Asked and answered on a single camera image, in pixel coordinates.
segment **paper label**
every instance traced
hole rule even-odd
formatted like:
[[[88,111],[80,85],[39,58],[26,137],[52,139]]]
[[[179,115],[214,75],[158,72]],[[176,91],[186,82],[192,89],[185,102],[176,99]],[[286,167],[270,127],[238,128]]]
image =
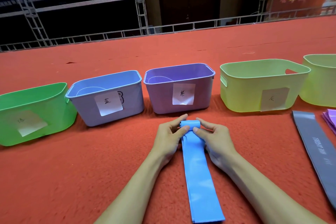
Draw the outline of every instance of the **paper label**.
[[[173,105],[192,105],[194,103],[195,84],[174,83]]]
[[[101,116],[121,111],[121,104],[118,91],[109,91],[94,97]]]
[[[285,109],[288,93],[289,88],[287,87],[263,90],[261,94],[260,111],[263,112]]]
[[[22,137],[48,126],[40,116],[31,110],[25,110],[14,114],[11,116],[10,122],[15,125]]]

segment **forearm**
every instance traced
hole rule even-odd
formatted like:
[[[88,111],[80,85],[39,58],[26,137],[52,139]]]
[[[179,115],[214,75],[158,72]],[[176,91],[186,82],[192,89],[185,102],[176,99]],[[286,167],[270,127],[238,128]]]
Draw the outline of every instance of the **forearm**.
[[[230,160],[228,175],[266,224],[322,224],[240,155]]]
[[[161,168],[162,158],[149,153],[118,197],[95,224],[141,224]]]

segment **blue resistance band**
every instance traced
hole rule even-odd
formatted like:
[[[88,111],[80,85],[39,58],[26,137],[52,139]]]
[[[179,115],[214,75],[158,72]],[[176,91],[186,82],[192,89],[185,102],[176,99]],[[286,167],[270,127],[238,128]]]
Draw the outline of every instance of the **blue resistance band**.
[[[224,221],[204,154],[205,142],[193,132],[201,124],[198,120],[184,120],[180,128],[186,125],[190,130],[182,138],[182,148],[192,222]]]
[[[322,187],[336,209],[336,150],[312,112],[293,111],[294,121]]]

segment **red carpet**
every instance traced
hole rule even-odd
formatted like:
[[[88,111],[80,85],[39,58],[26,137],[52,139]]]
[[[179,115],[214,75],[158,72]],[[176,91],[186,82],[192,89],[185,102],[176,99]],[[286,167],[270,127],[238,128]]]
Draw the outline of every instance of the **red carpet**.
[[[210,107],[189,113],[226,125],[236,149],[298,203],[336,223],[291,118],[310,111],[336,146],[320,117],[326,108],[300,98],[286,111],[240,114],[222,102],[219,66],[280,58],[301,63],[306,54],[336,53],[336,17],[298,19],[168,35],[64,45],[0,53],[0,94],[55,82],[72,83],[125,70],[206,63],[216,71]],[[149,153],[157,127],[176,115],[156,115],[144,85],[145,111],[86,127],[77,116],[66,131],[0,148],[0,223],[93,223],[122,190]],[[261,223],[231,180],[208,158],[227,224]],[[191,223],[183,155],[161,172],[144,223]]]

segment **metal railing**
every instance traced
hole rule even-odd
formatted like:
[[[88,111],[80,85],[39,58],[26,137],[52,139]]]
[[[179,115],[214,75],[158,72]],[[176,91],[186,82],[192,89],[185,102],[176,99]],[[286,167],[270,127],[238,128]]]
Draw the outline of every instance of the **metal railing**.
[[[273,21],[292,20],[297,18],[308,18],[317,16],[328,16],[336,14],[336,6],[327,6],[319,8],[305,8],[298,10],[289,10],[281,12],[271,12],[255,15],[246,15],[238,17],[230,17],[215,20],[206,20],[198,22],[179,23],[164,26],[148,27],[146,31],[148,35],[171,34],[186,31],[195,31],[211,28],[232,27],[237,25],[257,24]],[[16,51],[23,49],[42,48],[49,46],[58,46],[63,44],[82,44],[88,42],[106,41],[113,39],[124,39],[132,37],[147,36],[141,32],[143,29],[129,29],[120,31],[111,31],[105,33],[69,36],[61,38],[49,39],[49,41],[29,41],[14,44],[0,45],[0,52]]]

